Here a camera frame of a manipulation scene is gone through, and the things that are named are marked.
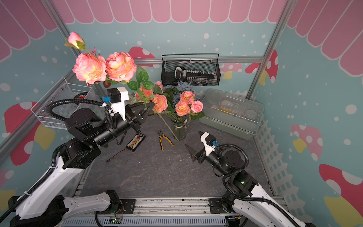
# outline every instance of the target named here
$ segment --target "flower stem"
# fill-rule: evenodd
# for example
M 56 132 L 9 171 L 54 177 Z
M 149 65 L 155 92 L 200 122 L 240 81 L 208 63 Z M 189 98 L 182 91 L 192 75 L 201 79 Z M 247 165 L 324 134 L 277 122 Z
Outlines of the flower stem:
M 159 115 L 159 117 L 163 120 L 163 122 L 166 124 L 166 126 L 168 126 L 169 130 L 171 131 L 171 133 L 174 135 L 175 139 L 177 141 L 179 141 L 178 137 L 174 134 L 173 130 L 170 128 L 170 126 L 168 125 L 168 123 L 166 123 L 166 121 L 164 120 L 164 118 L 161 116 L 161 114 L 159 114 L 157 111 L 155 111 L 155 113 L 157 115 Z

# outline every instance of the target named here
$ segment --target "wire mesh basket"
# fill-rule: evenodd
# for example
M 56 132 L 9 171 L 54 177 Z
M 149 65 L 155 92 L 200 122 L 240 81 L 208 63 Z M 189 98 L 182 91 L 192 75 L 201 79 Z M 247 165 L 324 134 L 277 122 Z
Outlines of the wire mesh basket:
M 162 55 L 162 83 L 177 86 L 178 81 L 185 81 L 192 86 L 219 85 L 221 72 L 218 57 L 219 54 Z
M 68 98 L 84 98 L 90 100 L 96 100 L 97 95 L 95 94 L 92 87 L 70 84 L 63 77 L 57 84 L 61 84 L 59 88 L 49 96 L 47 92 L 32 108 L 31 111 L 38 118 L 38 120 L 45 126 L 57 129 L 66 129 L 63 121 L 55 119 L 46 113 L 46 107 L 58 100 Z M 64 104 L 57 106 L 53 109 L 53 112 L 63 117 L 70 117 L 76 110 L 80 108 L 90 108 L 91 104 Z

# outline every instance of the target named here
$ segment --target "pink rosebud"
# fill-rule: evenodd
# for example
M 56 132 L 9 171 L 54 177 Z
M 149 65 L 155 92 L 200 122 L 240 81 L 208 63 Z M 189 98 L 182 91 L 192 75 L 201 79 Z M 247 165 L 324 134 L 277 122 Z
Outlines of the pink rosebud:
M 175 111 L 178 116 L 184 116 L 190 113 L 190 107 L 187 102 L 180 101 L 175 105 Z
M 101 56 L 94 56 L 90 53 L 82 53 L 76 59 L 73 72 L 77 79 L 86 81 L 87 84 L 94 84 L 96 81 L 106 80 L 106 61 Z
M 152 90 L 146 90 L 144 88 L 140 88 L 140 91 L 142 91 L 142 93 L 146 96 L 149 97 L 151 94 L 154 94 L 154 92 Z M 136 98 L 140 99 L 141 101 L 144 101 L 143 98 L 140 98 L 139 93 L 136 93 Z
M 168 107 L 168 101 L 167 101 L 165 95 L 155 94 L 155 98 L 151 99 L 151 101 L 153 101 L 155 103 L 154 109 L 158 113 L 161 113 L 162 111 L 166 110 L 166 108 Z
M 163 84 L 160 81 L 155 82 L 156 85 L 158 85 L 161 89 L 161 92 L 163 92 Z
M 193 113 L 199 113 L 203 109 L 203 103 L 201 101 L 195 101 L 190 105 L 190 108 L 192 109 Z
M 189 99 L 193 99 L 195 98 L 195 94 L 193 92 L 190 92 L 190 91 L 187 91 L 187 92 L 183 92 L 181 95 L 180 95 L 180 101 L 181 102 L 186 102 L 188 103 L 188 100 Z
M 83 41 L 82 37 L 77 32 L 71 32 L 71 34 L 68 37 L 68 42 L 70 44 L 72 44 L 73 46 L 75 46 L 75 48 L 82 49 L 82 48 L 80 48 L 78 46 L 77 41 L 85 44 L 85 42 Z
M 137 70 L 134 59 L 125 52 L 115 52 L 106 59 L 106 72 L 114 81 L 129 81 Z

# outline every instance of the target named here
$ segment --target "pliers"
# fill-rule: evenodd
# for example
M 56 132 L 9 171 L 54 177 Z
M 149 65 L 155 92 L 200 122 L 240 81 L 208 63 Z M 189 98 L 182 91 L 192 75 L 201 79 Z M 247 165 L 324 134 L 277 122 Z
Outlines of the pliers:
M 159 133 L 159 138 L 160 138 L 160 147 L 161 147 L 161 151 L 164 151 L 164 147 L 163 147 L 163 143 L 162 143 L 162 139 L 163 137 L 169 141 L 169 143 L 174 146 L 174 144 L 170 141 L 170 139 L 168 137 L 166 137 L 163 132 L 161 130 L 158 130 L 158 133 Z

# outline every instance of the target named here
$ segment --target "gray tabletop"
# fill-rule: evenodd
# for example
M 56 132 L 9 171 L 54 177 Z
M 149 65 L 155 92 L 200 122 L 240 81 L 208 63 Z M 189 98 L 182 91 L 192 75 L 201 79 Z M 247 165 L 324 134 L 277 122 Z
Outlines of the gray tabletop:
M 164 119 L 172 126 L 170 120 L 166 117 Z M 172 147 L 164 139 L 162 152 L 157 130 L 162 130 L 175 146 Z M 198 131 L 214 135 L 219 144 L 233 143 L 244 149 L 250 159 L 246 171 L 271 194 L 253 140 L 241 139 L 198 120 L 187 125 L 187 130 L 186 139 L 177 141 L 159 116 L 149 116 L 141 126 L 146 138 L 134 153 L 126 150 L 105 163 L 131 141 L 136 134 L 133 129 L 127 132 L 121 145 L 112 141 L 108 148 L 100 148 L 102 154 L 94 160 L 81 196 L 94 195 L 109 189 L 115 190 L 120 197 L 222 196 L 226 192 L 222 178 L 214 175 L 212 166 L 207 161 L 202 164 L 192 162 L 184 146 L 187 143 L 197 151 L 203 148 Z

